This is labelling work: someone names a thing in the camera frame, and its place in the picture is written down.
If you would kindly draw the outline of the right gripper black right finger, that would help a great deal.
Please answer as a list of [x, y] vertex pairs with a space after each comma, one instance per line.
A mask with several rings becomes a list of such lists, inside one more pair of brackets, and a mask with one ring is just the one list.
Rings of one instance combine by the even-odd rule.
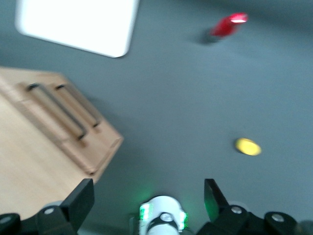
[[263, 220], [226, 200], [214, 179], [204, 180], [204, 204], [209, 217], [198, 235], [263, 235]]

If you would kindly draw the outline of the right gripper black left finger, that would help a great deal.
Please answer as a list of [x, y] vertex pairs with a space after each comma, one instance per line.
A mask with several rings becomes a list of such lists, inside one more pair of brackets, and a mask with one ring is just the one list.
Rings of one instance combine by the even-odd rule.
[[36, 215], [40, 235], [76, 235], [94, 204], [93, 179], [83, 179], [60, 205]]

